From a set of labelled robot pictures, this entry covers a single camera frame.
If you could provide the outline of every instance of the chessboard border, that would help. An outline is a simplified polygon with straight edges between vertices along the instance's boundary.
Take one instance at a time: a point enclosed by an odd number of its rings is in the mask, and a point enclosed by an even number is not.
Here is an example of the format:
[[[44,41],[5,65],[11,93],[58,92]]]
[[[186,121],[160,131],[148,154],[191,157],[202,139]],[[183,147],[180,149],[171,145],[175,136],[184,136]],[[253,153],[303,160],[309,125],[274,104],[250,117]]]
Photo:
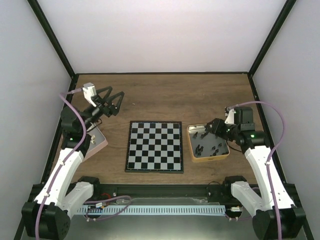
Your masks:
[[[180,131],[180,170],[141,170],[141,169],[128,169],[128,161],[129,161],[129,149],[130,149],[130,139],[131,139],[131,130],[133,123],[150,123],[150,124],[179,124]],[[126,148],[126,158],[125,158],[125,166],[124,171],[126,173],[160,173],[160,174],[183,174],[184,173],[184,149],[183,149],[183,138],[182,138],[182,121],[152,121],[152,120],[131,120],[129,126],[129,134],[128,134],[128,143]]]

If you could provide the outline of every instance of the white square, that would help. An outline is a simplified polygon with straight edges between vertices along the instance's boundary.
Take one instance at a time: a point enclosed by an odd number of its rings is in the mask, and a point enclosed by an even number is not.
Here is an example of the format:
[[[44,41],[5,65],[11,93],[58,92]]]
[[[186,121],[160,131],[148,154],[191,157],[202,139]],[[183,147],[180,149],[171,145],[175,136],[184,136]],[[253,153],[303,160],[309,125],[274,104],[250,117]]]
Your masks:
[[[161,163],[160,164],[160,169],[161,170],[167,170],[168,169],[168,165],[166,163]]]
[[[168,157],[168,152],[167,151],[161,151],[161,157]]]
[[[173,169],[174,170],[181,170],[181,164],[180,163],[174,163],[173,164]]]
[[[144,144],[144,140],[139,138],[139,139],[136,140],[136,144],[137,145],[142,145],[142,144]]]
[[[156,164],[161,163],[161,157],[160,157],[160,156],[155,156],[155,157],[154,157],[154,162],[155,162]]]
[[[148,162],[148,157],[147,156],[142,156],[141,157],[141,162],[142,163],[147,163]]]
[[[142,151],[141,150],[135,151],[135,156],[136,157],[141,157],[142,156]]]
[[[148,162],[148,169],[155,169],[155,164],[153,162]]]
[[[138,137],[138,134],[137,133],[131,133],[131,138],[132,139],[136,139]]]
[[[174,150],[174,146],[173,145],[168,145],[167,146],[167,150],[168,151],[173,151]]]
[[[131,151],[135,151],[135,150],[137,150],[137,145],[130,145],[130,150]]]
[[[166,162],[167,162],[168,164],[173,164],[173,163],[174,163],[174,158],[173,158],[173,157],[167,157],[167,158],[166,158]]]
[[[141,169],[141,162],[136,162],[134,164],[134,169]]]
[[[128,163],[134,163],[135,161],[136,161],[136,157],[135,156],[129,156]]]

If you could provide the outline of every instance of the black square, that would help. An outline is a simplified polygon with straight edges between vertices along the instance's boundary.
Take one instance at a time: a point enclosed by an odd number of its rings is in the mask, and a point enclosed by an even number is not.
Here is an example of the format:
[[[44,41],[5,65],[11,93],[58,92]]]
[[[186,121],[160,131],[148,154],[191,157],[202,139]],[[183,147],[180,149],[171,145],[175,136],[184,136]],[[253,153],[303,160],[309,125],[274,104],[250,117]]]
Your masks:
[[[174,164],[173,163],[168,163],[167,167],[168,167],[168,169],[174,169]]]
[[[155,157],[154,156],[149,156],[148,157],[148,163],[154,163],[155,162]]]
[[[148,163],[143,162],[141,163],[141,169],[147,169],[148,168]]]
[[[180,163],[180,157],[174,157],[174,158],[173,158],[173,162],[174,162],[175,164],[179,164],[179,163]]]
[[[135,168],[135,163],[134,162],[129,162],[128,163],[128,169],[134,169]]]
[[[135,138],[132,138],[131,140],[130,140],[130,144],[137,144],[137,139],[135,139]]]
[[[160,169],[161,168],[161,164],[160,163],[155,163],[154,164],[154,169]]]

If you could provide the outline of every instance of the black edge trim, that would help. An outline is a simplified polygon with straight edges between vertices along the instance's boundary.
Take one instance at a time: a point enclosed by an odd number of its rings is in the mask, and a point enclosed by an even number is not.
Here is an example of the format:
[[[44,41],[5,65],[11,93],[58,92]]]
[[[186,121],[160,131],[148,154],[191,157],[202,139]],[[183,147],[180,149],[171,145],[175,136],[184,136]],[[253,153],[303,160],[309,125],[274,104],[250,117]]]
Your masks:
[[[283,5],[283,8],[281,12],[279,13],[277,19],[275,20],[268,36],[266,37],[258,55],[256,56],[252,67],[250,68],[249,74],[254,75],[263,61],[265,55],[267,54],[271,44],[273,43],[274,39],[276,38],[279,30],[281,29],[282,25],[284,24],[287,16],[289,15],[291,9],[295,5],[297,0],[286,0],[285,4]]]
[[[254,79],[252,78],[252,76],[248,75],[248,80],[249,80],[249,84],[250,84],[250,87],[251,87],[251,90],[252,90],[252,94],[253,94],[254,100],[255,101],[260,101],[256,86],[255,86]],[[272,135],[271,135],[268,123],[267,123],[267,119],[266,119],[266,115],[264,113],[264,110],[263,110],[261,104],[256,104],[256,108],[258,109],[258,113],[259,113],[260,120],[261,120],[261,123],[262,123],[263,131],[268,136],[268,138],[270,140],[270,145],[273,148],[275,146],[275,143],[273,141],[273,138],[272,138]],[[281,181],[283,183],[287,183],[284,171],[283,171],[283,169],[281,167],[281,164],[280,164],[280,160],[279,160],[279,156],[278,156],[277,151],[274,152],[272,158],[273,158],[273,162],[274,162],[275,168],[276,168],[276,170],[277,170],[277,172],[278,172],[278,174],[280,176]]]
[[[169,71],[169,72],[86,72],[79,75],[208,75],[208,74],[248,74],[247,71]]]
[[[45,16],[44,12],[42,11],[38,1],[37,0],[27,0],[27,1],[29,3],[30,7],[32,8],[34,14],[38,18],[43,30],[45,31],[47,37],[49,38],[54,50],[58,54],[66,71],[70,75],[70,78],[74,78],[76,74],[75,74],[74,70],[72,69],[72,67],[67,59],[67,56],[65,55],[65,52],[63,51],[55,33],[52,30],[52,28],[51,28],[51,26]]]

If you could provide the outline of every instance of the black frame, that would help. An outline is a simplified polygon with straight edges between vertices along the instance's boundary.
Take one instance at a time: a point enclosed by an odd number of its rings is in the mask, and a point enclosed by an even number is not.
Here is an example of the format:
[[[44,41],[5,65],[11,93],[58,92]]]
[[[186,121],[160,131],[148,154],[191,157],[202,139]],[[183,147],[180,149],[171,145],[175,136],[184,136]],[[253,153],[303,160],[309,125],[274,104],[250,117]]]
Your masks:
[[[103,74],[103,73],[75,73],[71,64],[69,63],[55,33],[53,32],[44,12],[41,9],[41,6],[39,5],[37,0],[27,0],[29,5],[31,6],[32,10],[34,11],[34,14],[36,15],[37,19],[39,20],[39,23],[41,24],[43,30],[45,31],[47,37],[49,38],[50,42],[52,43],[52,46],[54,47],[56,53],[58,54],[62,64],[64,65],[65,69],[67,70],[70,78],[71,78],[71,83],[69,86],[69,91],[74,90],[76,88],[77,82],[79,75],[84,75],[84,74]],[[255,72],[257,71],[259,65],[263,61],[265,55],[267,54],[270,46],[272,45],[274,39],[276,38],[279,30],[281,29],[282,25],[284,24],[287,16],[289,15],[291,9],[293,8],[294,4],[296,3],[296,0],[286,0],[280,14],[278,15],[271,31],[269,32],[264,44],[262,45],[261,50],[259,51],[252,67],[250,68],[249,72],[135,72],[135,73],[105,73],[108,75],[118,75],[118,74],[132,74],[132,75],[137,75],[137,74],[247,74],[249,84],[251,86],[252,94],[254,96],[254,99],[256,101],[259,101],[259,96],[257,89],[255,87],[254,79],[253,76]],[[68,95],[67,100],[71,102],[72,100],[72,95]],[[264,114],[263,108],[260,104],[257,104],[257,110],[262,122],[263,130],[267,134],[267,136],[270,139],[271,146],[274,147],[274,142],[271,136],[270,129],[268,127],[268,123],[266,120],[266,116]],[[40,190],[43,188],[45,182],[48,180],[51,168],[53,166],[54,158],[56,155],[56,152],[58,150],[58,145],[59,141],[62,135],[62,128],[61,128],[61,121],[59,121],[53,142],[51,145],[51,149],[49,152],[49,156],[46,162],[46,166],[44,169],[44,173],[41,179],[41,183],[38,185],[34,185],[31,191],[31,194],[29,196],[29,201],[32,201],[33,198],[39,194]],[[285,188],[287,189],[288,193],[290,196],[293,195],[294,202],[297,204],[298,207],[301,206],[299,197],[297,195],[297,191],[294,187],[293,184],[288,184],[286,182],[286,178],[283,172],[283,169],[281,167],[281,163],[279,161],[279,157],[277,152],[274,153],[273,155],[273,160],[275,167],[279,173],[279,176],[281,180],[284,183]],[[125,185],[116,185],[116,184],[102,184],[102,188],[107,192],[109,191],[110,193],[116,192],[118,195],[131,195],[132,197],[135,198],[140,198],[140,197],[172,197],[172,198],[177,198],[177,197],[193,197],[193,198],[207,198],[208,200],[212,199],[208,196],[208,189],[209,188],[214,188],[216,191],[221,191],[219,185],[135,185],[135,184],[125,184]],[[224,204],[227,202],[224,202],[223,199],[218,200],[221,204]],[[314,237],[312,235],[312,232],[310,230],[308,221],[306,220],[305,223],[303,224],[303,229],[306,234],[306,237],[308,240],[313,240]],[[21,219],[20,224],[18,226],[17,232],[15,234],[14,240],[20,240],[21,236],[23,234],[24,230],[24,224]]]
[[[130,149],[130,139],[131,139],[131,130],[133,123],[151,123],[151,124],[179,124],[179,134],[180,134],[180,165],[181,170],[140,170],[140,169],[128,169],[128,161],[129,161],[129,149]],[[183,174],[184,173],[184,154],[183,154],[183,145],[182,145],[182,122],[181,121],[130,121],[129,127],[129,136],[128,136],[128,144],[127,144],[127,152],[126,152],[126,160],[124,171],[126,173],[167,173],[167,174]]]

